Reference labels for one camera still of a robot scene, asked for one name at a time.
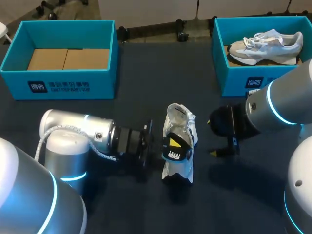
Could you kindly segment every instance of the blue storage box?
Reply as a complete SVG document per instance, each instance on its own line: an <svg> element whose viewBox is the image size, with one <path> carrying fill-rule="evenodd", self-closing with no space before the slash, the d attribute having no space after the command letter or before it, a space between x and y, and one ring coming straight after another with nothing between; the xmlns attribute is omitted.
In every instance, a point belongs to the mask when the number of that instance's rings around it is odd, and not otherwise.
<svg viewBox="0 0 312 234"><path fill-rule="evenodd" d="M27 70L40 48L109 49L107 69ZM113 99L117 60L113 20L23 21L0 73L15 100Z"/></svg>
<svg viewBox="0 0 312 234"><path fill-rule="evenodd" d="M302 62L312 58L312 25L307 17L237 17L216 18L212 54L223 96L244 96L247 91L263 88L297 65L236 66L229 65L226 45L275 29L282 34L303 34Z"/></svg>

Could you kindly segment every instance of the white sneaker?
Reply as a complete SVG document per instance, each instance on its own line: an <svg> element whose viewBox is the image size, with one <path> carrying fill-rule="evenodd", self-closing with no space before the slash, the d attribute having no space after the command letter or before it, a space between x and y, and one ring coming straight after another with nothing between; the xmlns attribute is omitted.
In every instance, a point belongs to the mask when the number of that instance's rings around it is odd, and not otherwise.
<svg viewBox="0 0 312 234"><path fill-rule="evenodd" d="M296 57L302 46L301 32L285 35L272 29L265 33L257 33L253 38L234 42L229 46L229 54L247 65L256 65L264 59L284 65L296 65Z"/></svg>
<svg viewBox="0 0 312 234"><path fill-rule="evenodd" d="M162 179L179 174L193 182L193 154L198 142L195 118L183 105L174 103L168 106L163 128L162 157L166 162Z"/></svg>

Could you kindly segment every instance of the metal screw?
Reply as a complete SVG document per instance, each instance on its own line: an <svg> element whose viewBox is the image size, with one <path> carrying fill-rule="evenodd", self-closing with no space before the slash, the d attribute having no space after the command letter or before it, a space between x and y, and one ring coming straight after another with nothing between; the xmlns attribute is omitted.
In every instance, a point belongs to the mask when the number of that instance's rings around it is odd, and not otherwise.
<svg viewBox="0 0 312 234"><path fill-rule="evenodd" d="M251 108L252 108L252 110L254 111L254 110L257 108L257 105L256 105L255 103L253 103L253 104L251 105Z"/></svg>
<svg viewBox="0 0 312 234"><path fill-rule="evenodd" d="M101 139L102 138L102 134L101 133L97 133L96 134L96 139Z"/></svg>

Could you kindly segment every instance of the cardboard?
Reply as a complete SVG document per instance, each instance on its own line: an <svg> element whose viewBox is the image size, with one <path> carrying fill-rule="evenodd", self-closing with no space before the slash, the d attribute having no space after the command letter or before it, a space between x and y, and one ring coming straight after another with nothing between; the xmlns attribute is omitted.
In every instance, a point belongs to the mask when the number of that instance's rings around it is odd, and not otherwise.
<svg viewBox="0 0 312 234"><path fill-rule="evenodd" d="M224 46L224 50L225 50L225 53L226 53L226 57L228 59L228 62L229 62L229 66L230 67L246 67L246 66L249 66L249 65L243 65L242 63L240 63L239 61L235 60L234 58L232 58L230 55L229 55L229 52L228 52L228 46L225 45ZM297 65L301 65L302 64L302 61L301 59L299 58L299 61L297 63ZM261 67L261 66L276 66L276 65L282 65L282 64L279 64L279 63L276 63L276 62L273 62L271 60L262 60L260 61L259 63L257 63L255 66L256 67Z"/></svg>
<svg viewBox="0 0 312 234"><path fill-rule="evenodd" d="M28 71L62 70L67 49L35 49L28 65Z"/></svg>
<svg viewBox="0 0 312 234"><path fill-rule="evenodd" d="M64 70L107 69L109 49L69 49Z"/></svg>

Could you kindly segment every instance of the sneaker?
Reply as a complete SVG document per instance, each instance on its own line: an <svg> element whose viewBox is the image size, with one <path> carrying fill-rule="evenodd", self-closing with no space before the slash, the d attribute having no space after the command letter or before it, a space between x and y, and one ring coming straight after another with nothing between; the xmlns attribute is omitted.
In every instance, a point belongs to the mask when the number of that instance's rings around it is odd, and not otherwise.
<svg viewBox="0 0 312 234"><path fill-rule="evenodd" d="M193 182L194 146L198 142L196 116L183 105L171 104L163 128L162 158L166 160L162 179L174 174Z"/></svg>
<svg viewBox="0 0 312 234"><path fill-rule="evenodd" d="M302 46L301 32L285 35L272 29L266 33L257 33L253 38L234 42L229 46L229 54L246 65L256 65L264 59L284 65L296 65L296 57Z"/></svg>

